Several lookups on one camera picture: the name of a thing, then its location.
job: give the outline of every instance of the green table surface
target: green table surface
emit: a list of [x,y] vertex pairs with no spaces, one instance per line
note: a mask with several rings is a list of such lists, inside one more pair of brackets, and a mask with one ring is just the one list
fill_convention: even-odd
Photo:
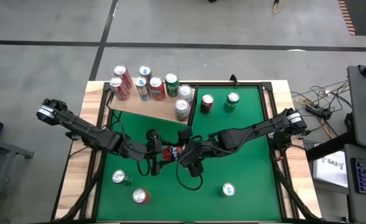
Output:
[[[204,140],[208,134],[227,128],[244,128],[263,121],[263,111],[257,87],[199,87],[197,107],[193,118],[193,134]],[[228,93],[240,95],[236,110],[224,111]],[[202,96],[212,94],[214,105],[209,114],[201,114]],[[184,124],[123,112],[121,121],[133,141],[145,143],[148,129],[157,128],[164,139],[177,141],[177,131]],[[272,164],[269,159],[267,138],[262,137],[244,144],[234,155],[209,158],[203,161],[203,186],[190,191],[180,186],[175,176],[176,163],[169,164],[154,177],[142,177],[132,159],[108,154],[100,193],[98,221],[279,221],[278,205]],[[117,185],[112,174],[123,169],[133,178],[130,186]],[[196,187],[198,178],[190,177],[188,170],[180,168],[180,177],[186,185]],[[235,195],[221,198],[217,191],[231,182]],[[136,204],[132,199],[135,189],[147,189],[152,200]]]

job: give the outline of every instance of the black metal frame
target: black metal frame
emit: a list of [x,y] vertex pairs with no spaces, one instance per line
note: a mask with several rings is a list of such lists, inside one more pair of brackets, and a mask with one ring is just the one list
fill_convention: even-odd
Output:
[[[264,90],[268,91],[268,95],[270,98],[270,104],[271,104],[271,109],[272,109],[272,114],[273,116],[275,116],[277,114],[277,107],[275,104],[275,99],[273,97],[273,91],[272,91],[272,85],[270,82],[241,82],[239,83],[235,76],[231,76],[231,81],[225,81],[225,82],[184,82],[182,81],[181,84],[185,84],[185,85],[189,85],[192,86],[193,88],[196,87],[217,87],[217,86],[236,86],[236,87],[240,87],[240,86],[251,86],[251,87],[257,87],[258,91],[259,91],[259,95],[260,95],[260,101],[261,101],[261,105],[262,105],[262,109],[263,109],[263,118],[264,119],[268,119],[268,111],[267,111],[267,106],[265,104],[265,95],[264,95]],[[106,101],[107,101],[107,93],[109,90],[109,84],[108,83],[104,83],[104,87],[103,87],[103,95],[101,97],[101,104],[100,104],[100,109],[99,109],[99,114],[98,114],[98,120],[97,120],[97,127],[101,127],[102,125],[102,121],[103,121],[103,115],[104,115],[104,109],[106,107]],[[196,94],[197,92],[195,92],[194,94],[194,102],[193,102],[193,106],[191,107],[191,113],[190,113],[190,117],[188,119],[188,125],[192,125],[193,122],[193,116],[194,116],[194,108],[196,105],[196,100],[198,95]],[[110,124],[111,123],[111,116],[112,113],[114,112],[114,110],[109,111],[108,113],[108,120],[106,124]],[[268,145],[268,148],[270,150],[270,153],[275,153],[273,147],[271,147],[271,145]],[[100,174],[99,177],[96,179],[96,190],[95,190],[95,194],[94,194],[94,199],[93,199],[93,209],[91,211],[91,217],[90,218],[86,218],[86,209],[87,209],[87,198],[84,201],[83,206],[80,209],[80,215],[79,215],[79,220],[82,222],[93,222],[96,223],[96,219],[97,219],[97,212],[98,212],[98,204],[99,204],[99,198],[100,198],[100,193],[101,193],[101,184],[103,182],[103,173],[104,173],[104,165],[105,165],[105,161],[106,161],[106,153],[105,152],[100,152],[101,157],[100,157],[100,162],[99,162],[99,166],[98,166],[98,170],[97,170],[97,174]],[[89,180],[93,180],[92,176],[93,176],[93,169],[94,169],[94,163],[96,160],[96,157],[98,156],[98,152],[97,151],[92,151],[91,153],[91,157],[89,160],[89,166],[88,166],[88,175],[86,178],[86,183],[85,185],[89,185],[88,181]],[[289,166],[288,166],[288,161],[286,159],[286,155],[283,156],[284,159],[281,161],[283,164],[283,173],[286,177],[286,180],[289,182],[290,185],[292,185],[292,181],[291,181],[291,175],[290,175],[290,170],[289,170]],[[275,187],[277,190],[277,197],[278,197],[278,204],[280,206],[280,213],[281,213],[281,219],[282,221],[284,220],[288,220],[289,222],[291,222],[292,220],[297,220],[298,222],[301,223],[306,223],[306,220],[300,220],[299,216],[298,216],[298,210],[297,210],[297,206],[295,205],[295,203],[293,202],[292,199],[290,199],[290,203],[291,203],[291,207],[292,207],[292,213],[293,213],[293,219],[291,218],[287,218],[286,215],[286,208],[285,208],[285,201],[283,199],[283,194],[282,194],[282,188],[281,188],[281,183],[277,180],[276,178],[276,170],[275,167],[273,166],[273,174],[274,174],[274,181],[275,181]],[[62,189],[62,185],[63,182],[60,184],[60,190],[58,192],[58,196],[56,199],[56,203],[55,203],[55,207],[53,209],[53,215],[52,215],[52,219],[54,220],[55,218],[55,212],[57,210],[58,207],[58,200],[61,194],[61,189]],[[57,223],[73,223],[72,221],[77,221],[77,220],[55,220],[54,222]]]

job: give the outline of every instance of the sprite can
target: sprite can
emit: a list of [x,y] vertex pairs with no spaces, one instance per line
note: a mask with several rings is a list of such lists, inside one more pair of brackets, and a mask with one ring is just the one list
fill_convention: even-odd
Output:
[[224,104],[224,109],[227,112],[233,112],[235,108],[237,107],[239,102],[239,95],[236,92],[232,92],[228,94],[227,101]]
[[169,73],[165,77],[166,91],[170,97],[177,96],[178,93],[178,78],[174,73]]

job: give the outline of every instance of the soda can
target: soda can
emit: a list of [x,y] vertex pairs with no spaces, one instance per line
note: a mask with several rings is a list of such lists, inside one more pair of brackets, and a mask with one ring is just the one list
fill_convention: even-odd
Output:
[[119,101],[129,99],[129,91],[120,77],[113,77],[111,81],[109,81],[109,84],[111,86],[112,92],[114,92],[114,95]]
[[119,169],[115,170],[114,174],[112,175],[112,181],[115,184],[129,186],[130,184],[132,184],[133,179],[130,177],[128,173]]
[[182,85],[178,88],[178,97],[185,99],[191,105],[193,101],[193,92],[189,85]]
[[150,83],[152,78],[151,68],[147,65],[143,65],[139,68],[139,73],[142,77],[147,79],[147,83]]
[[190,115],[190,104],[186,99],[178,99],[175,103],[175,116],[178,121],[185,121]]
[[165,161],[176,161],[177,154],[184,150],[185,145],[182,146],[168,146],[162,151],[162,158]]
[[165,87],[163,85],[161,78],[159,78],[159,77],[151,78],[150,92],[151,92],[152,98],[154,100],[161,101],[161,100],[165,99],[165,96],[166,96]]
[[114,75],[120,77],[128,89],[132,88],[133,81],[125,65],[118,65],[114,69]]
[[135,86],[139,92],[140,99],[147,101],[151,99],[150,91],[148,89],[147,80],[144,77],[139,77],[135,79]]
[[151,195],[148,190],[139,188],[133,192],[133,201],[139,204],[149,203],[151,201]]
[[204,114],[210,113],[210,111],[212,110],[212,107],[213,107],[213,102],[214,102],[214,99],[213,99],[212,95],[206,94],[206,95],[202,96],[201,107],[200,107],[201,113],[204,113]]
[[235,186],[232,183],[225,183],[219,190],[220,197],[230,197],[235,194]]
[[166,91],[170,97],[178,95],[178,78],[174,73],[169,73],[165,76]]
[[232,92],[228,94],[226,103],[224,104],[224,109],[227,112],[233,112],[237,107],[239,102],[239,95],[238,93]]

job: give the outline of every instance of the red soda can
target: red soda can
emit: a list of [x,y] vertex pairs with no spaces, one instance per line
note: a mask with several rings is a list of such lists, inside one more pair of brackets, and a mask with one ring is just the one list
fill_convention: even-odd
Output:
[[168,146],[162,151],[162,157],[166,161],[175,161],[177,160],[177,154],[184,150],[185,145],[183,146]]
[[213,107],[213,96],[210,94],[206,94],[204,96],[202,96],[202,101],[201,101],[201,113],[204,114],[208,114],[210,113],[210,111],[212,110]]
[[159,77],[153,77],[150,80],[150,91],[154,100],[161,101],[165,99],[165,87],[162,79]]
[[139,204],[149,203],[151,201],[150,192],[146,189],[136,189],[133,192],[133,201]]
[[114,69],[114,75],[120,77],[128,89],[132,88],[133,81],[125,65],[118,65]]
[[130,94],[128,89],[126,88],[125,83],[119,77],[113,77],[111,81],[109,81],[112,92],[119,101],[124,101],[129,99]]

